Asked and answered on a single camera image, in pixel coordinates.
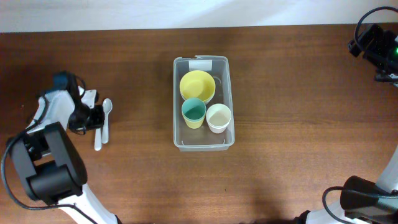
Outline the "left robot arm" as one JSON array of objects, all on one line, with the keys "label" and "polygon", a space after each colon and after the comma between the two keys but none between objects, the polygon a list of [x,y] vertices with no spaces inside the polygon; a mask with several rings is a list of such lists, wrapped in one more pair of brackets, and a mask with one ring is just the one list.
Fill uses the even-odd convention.
[{"label": "left robot arm", "polygon": [[[109,141],[110,99],[98,104],[96,90],[68,71],[53,76],[53,87],[38,98],[39,107],[23,131],[10,138],[1,159],[1,178],[7,194],[27,210],[61,209],[76,223],[120,223],[96,198],[88,185],[83,159],[67,131],[84,135],[95,131],[95,149]],[[18,200],[6,179],[10,158],[27,196],[42,201],[32,207]]]}]

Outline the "clear plastic container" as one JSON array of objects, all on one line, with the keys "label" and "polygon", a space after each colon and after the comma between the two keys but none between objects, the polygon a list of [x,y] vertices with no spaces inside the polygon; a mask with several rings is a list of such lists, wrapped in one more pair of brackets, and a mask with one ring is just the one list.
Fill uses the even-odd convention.
[{"label": "clear plastic container", "polygon": [[181,152],[225,151],[234,144],[234,121],[230,121],[222,133],[213,133],[204,122],[198,129],[186,125],[182,116],[183,97],[179,84],[183,76],[192,70],[203,70],[215,79],[215,96],[207,107],[216,103],[233,109],[233,97],[229,62],[224,56],[197,55],[194,58],[177,57],[173,74],[174,144]]}]

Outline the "green plastic cup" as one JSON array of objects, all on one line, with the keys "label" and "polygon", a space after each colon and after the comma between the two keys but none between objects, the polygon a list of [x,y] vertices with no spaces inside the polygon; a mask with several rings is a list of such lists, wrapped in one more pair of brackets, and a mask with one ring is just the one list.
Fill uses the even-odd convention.
[{"label": "green plastic cup", "polygon": [[199,121],[206,115],[206,104],[198,98],[190,98],[182,104],[182,115],[189,121]]}]

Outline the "yellow plastic cup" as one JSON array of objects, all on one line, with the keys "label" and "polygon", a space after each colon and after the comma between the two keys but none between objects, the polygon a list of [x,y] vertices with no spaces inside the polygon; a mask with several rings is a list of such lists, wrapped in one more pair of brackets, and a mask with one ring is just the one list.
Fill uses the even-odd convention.
[{"label": "yellow plastic cup", "polygon": [[205,117],[202,116],[202,117],[199,118],[199,119],[190,119],[190,118],[188,118],[188,117],[186,117],[186,116],[183,116],[183,119],[184,119],[186,125],[187,125],[189,128],[191,128],[191,129],[198,129],[198,128],[200,128],[200,127],[202,126]]}]

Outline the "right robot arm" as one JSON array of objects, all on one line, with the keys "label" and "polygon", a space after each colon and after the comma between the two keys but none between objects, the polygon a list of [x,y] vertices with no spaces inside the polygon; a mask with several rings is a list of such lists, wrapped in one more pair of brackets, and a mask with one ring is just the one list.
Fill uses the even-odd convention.
[{"label": "right robot arm", "polygon": [[[368,26],[348,44],[349,52],[377,67],[375,79],[397,83],[397,66],[385,65],[377,56],[397,62],[397,34],[377,24]],[[374,183],[351,176],[342,186],[327,188],[322,195],[323,209],[303,212],[294,223],[397,223],[397,151]]]}]

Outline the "grey plastic spoon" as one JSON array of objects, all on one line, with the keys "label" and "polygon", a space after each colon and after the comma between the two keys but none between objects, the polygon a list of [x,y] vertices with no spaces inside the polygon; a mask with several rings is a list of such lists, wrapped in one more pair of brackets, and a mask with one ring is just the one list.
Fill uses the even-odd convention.
[{"label": "grey plastic spoon", "polygon": [[113,109],[112,101],[106,98],[103,101],[103,111],[104,111],[104,125],[102,128],[101,142],[107,144],[109,142],[109,114]]}]

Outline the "white plastic cup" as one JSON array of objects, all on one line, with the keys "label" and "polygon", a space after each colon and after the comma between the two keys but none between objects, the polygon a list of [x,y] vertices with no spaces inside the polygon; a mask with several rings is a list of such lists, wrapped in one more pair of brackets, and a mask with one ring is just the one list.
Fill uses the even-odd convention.
[{"label": "white plastic cup", "polygon": [[213,133],[222,133],[232,120],[231,110],[224,104],[210,106],[206,112],[206,122]]}]

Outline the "grey plastic fork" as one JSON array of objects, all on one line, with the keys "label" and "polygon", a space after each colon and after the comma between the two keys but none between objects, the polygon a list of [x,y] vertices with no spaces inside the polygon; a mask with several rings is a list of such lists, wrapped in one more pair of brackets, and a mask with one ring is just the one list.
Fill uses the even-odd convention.
[{"label": "grey plastic fork", "polygon": [[94,149],[95,151],[100,151],[102,148],[102,137],[101,137],[101,129],[98,128],[95,130],[95,143]]}]

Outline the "yellow plastic bowl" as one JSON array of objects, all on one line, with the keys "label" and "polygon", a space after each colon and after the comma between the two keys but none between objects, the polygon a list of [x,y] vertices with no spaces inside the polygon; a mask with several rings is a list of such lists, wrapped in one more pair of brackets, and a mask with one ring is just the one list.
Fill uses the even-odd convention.
[{"label": "yellow plastic bowl", "polygon": [[198,98],[207,105],[215,95],[216,83],[208,72],[193,70],[182,77],[179,90],[184,100]]}]

